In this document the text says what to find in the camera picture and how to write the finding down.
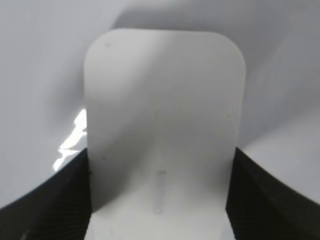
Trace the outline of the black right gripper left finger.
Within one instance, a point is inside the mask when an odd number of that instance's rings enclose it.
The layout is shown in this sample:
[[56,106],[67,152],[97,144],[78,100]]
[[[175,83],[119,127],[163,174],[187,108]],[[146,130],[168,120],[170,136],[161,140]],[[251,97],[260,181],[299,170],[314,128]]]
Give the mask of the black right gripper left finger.
[[36,189],[0,210],[2,240],[83,240],[92,215],[89,159],[82,150]]

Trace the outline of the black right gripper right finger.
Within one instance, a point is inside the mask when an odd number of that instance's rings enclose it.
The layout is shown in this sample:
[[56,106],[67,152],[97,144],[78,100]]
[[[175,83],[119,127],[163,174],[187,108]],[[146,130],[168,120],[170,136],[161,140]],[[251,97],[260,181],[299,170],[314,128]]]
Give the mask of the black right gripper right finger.
[[318,240],[320,205],[235,149],[226,213],[237,240]]

